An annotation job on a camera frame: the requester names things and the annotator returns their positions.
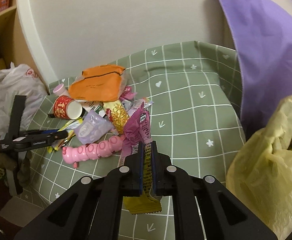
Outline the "pink small candy wrapper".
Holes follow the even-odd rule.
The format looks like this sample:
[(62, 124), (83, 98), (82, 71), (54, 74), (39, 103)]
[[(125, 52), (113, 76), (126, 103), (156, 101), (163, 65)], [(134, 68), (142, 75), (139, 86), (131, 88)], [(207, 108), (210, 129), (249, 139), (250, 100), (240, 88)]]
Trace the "pink small candy wrapper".
[(119, 100), (123, 101), (123, 100), (133, 100), (135, 98), (135, 96), (137, 95), (137, 92), (132, 91), (132, 88), (130, 86), (126, 86), (121, 94), (121, 96), (119, 97)]

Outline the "pink round bottle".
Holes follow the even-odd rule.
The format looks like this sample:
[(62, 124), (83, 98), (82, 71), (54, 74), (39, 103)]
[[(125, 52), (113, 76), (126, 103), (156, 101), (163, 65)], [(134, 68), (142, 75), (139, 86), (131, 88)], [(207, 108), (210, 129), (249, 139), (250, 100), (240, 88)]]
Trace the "pink round bottle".
[(53, 94), (55, 94), (56, 96), (70, 97), (70, 94), (68, 93), (68, 90), (66, 89), (66, 87), (63, 83), (57, 85), (57, 87), (55, 87), (53, 89)]

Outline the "pink caterpillar toy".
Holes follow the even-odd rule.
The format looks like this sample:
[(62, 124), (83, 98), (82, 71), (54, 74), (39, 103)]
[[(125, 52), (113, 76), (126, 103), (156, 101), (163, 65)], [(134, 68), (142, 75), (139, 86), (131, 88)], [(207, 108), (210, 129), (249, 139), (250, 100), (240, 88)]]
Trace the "pink caterpillar toy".
[(74, 168), (77, 168), (78, 163), (81, 161), (107, 158), (114, 152), (121, 151), (124, 139), (124, 135), (114, 135), (109, 140), (103, 140), (99, 143), (79, 147), (64, 146), (62, 148), (62, 157), (65, 163), (72, 164)]

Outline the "lilac blister pack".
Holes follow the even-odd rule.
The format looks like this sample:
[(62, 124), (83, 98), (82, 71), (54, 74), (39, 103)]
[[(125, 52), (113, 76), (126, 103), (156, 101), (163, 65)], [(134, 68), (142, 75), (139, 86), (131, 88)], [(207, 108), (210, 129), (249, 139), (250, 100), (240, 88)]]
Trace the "lilac blister pack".
[(81, 125), (74, 129), (77, 139), (82, 144), (92, 144), (113, 129), (113, 124), (90, 110)]

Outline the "orange plastic package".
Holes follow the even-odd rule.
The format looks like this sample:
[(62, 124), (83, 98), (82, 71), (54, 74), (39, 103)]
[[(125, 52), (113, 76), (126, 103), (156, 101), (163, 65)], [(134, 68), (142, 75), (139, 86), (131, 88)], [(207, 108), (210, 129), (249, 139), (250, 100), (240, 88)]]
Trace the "orange plastic package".
[(119, 99), (128, 81), (122, 66), (107, 64), (87, 68), (68, 88), (73, 99), (111, 102)]

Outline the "magenta snack wrapper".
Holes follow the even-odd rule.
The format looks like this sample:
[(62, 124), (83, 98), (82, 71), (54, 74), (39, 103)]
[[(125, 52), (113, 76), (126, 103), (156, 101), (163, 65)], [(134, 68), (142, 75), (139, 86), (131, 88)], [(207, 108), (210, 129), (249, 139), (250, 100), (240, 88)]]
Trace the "magenta snack wrapper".
[(121, 165), (124, 165), (126, 157), (138, 152), (139, 142), (143, 142), (144, 144), (152, 142), (150, 115), (149, 111), (144, 108), (143, 102), (125, 124), (124, 135)]

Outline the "yellow snack wrapper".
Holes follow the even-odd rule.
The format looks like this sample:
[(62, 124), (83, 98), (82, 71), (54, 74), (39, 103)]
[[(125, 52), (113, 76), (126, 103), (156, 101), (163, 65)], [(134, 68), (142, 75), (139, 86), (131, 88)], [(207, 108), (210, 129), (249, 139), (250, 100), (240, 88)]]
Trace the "yellow snack wrapper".
[(124, 197), (125, 208), (132, 215), (157, 213), (162, 211), (160, 200), (152, 190), (152, 165), (151, 165), (151, 143), (144, 145), (143, 150), (143, 173), (142, 194), (139, 197)]

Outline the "yellow-green trash bag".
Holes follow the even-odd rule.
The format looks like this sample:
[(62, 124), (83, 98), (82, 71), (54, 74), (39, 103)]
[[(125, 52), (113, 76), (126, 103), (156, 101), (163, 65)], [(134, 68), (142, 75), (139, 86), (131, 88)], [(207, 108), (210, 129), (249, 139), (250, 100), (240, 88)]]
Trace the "yellow-green trash bag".
[(292, 233), (292, 95), (231, 163), (226, 187), (277, 236)]

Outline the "yellow noodle snack bag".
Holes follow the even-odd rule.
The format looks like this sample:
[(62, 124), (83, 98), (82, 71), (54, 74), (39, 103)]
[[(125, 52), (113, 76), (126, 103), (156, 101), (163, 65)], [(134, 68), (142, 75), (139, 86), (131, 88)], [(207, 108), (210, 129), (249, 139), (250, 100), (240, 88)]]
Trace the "yellow noodle snack bag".
[(119, 100), (103, 103), (104, 111), (119, 134), (124, 133), (124, 127), (129, 120), (129, 115)]

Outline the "purple pillow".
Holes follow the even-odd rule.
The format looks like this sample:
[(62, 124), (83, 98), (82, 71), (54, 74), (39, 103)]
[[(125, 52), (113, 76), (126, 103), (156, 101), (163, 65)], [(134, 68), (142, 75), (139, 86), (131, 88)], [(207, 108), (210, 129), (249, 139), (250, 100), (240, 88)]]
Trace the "purple pillow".
[(239, 58), (247, 138), (292, 95), (292, 16), (272, 0), (218, 0)]

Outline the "red paper cup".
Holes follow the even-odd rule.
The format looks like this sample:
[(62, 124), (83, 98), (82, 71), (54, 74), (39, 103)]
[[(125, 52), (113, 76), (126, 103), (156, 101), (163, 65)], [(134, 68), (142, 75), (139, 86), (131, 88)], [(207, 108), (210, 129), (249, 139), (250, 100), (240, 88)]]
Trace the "red paper cup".
[(53, 105), (53, 114), (60, 119), (75, 120), (82, 112), (81, 104), (65, 95), (59, 96)]

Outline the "white plastic bag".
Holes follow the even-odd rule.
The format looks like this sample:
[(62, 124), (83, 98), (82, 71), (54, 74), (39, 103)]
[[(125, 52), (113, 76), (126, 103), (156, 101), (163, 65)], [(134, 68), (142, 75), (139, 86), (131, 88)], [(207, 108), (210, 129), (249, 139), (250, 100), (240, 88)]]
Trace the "white plastic bag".
[(0, 137), (7, 133), (15, 96), (25, 95), (26, 106), (21, 119), (25, 130), (47, 96), (47, 90), (36, 72), (26, 64), (0, 70)]

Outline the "green checkered bed sheet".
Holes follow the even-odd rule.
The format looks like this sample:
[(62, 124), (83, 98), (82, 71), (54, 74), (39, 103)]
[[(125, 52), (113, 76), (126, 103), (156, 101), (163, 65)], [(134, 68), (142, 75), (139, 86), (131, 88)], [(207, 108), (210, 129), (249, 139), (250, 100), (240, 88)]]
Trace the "green checkered bed sheet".
[[(113, 61), (128, 72), (128, 86), (147, 98), (151, 136), (158, 151), (192, 176), (213, 175), (221, 183), (245, 142), (237, 113), (241, 104), (241, 75), (235, 50), (199, 41), (155, 47)], [(75, 77), (49, 85), (48, 95), (28, 129), (62, 128), (66, 120), (49, 118), (56, 96)], [(81, 177), (106, 176), (119, 164), (120, 152), (108, 158), (81, 161), (78, 168), (62, 160), (61, 151), (32, 151), (30, 186), (19, 196), (47, 207)], [(172, 199), (161, 199), (162, 211), (132, 215), (123, 206), (118, 239), (175, 239)]]

